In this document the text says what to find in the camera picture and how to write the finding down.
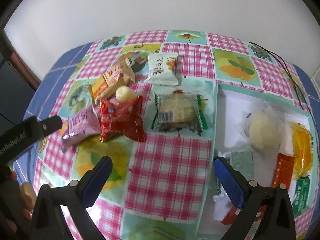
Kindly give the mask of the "person's left hand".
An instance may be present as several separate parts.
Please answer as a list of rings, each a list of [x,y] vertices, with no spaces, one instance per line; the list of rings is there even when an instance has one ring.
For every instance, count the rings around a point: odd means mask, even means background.
[[[22,205],[23,205],[23,209],[22,209],[22,215],[24,218],[26,218],[29,222],[31,222],[32,219],[32,214],[31,211],[33,210],[34,206],[32,204],[32,198],[31,196],[27,195],[27,194],[20,194],[22,197]],[[11,230],[16,233],[17,232],[17,226],[15,224],[15,222],[7,219],[7,223],[10,226]]]

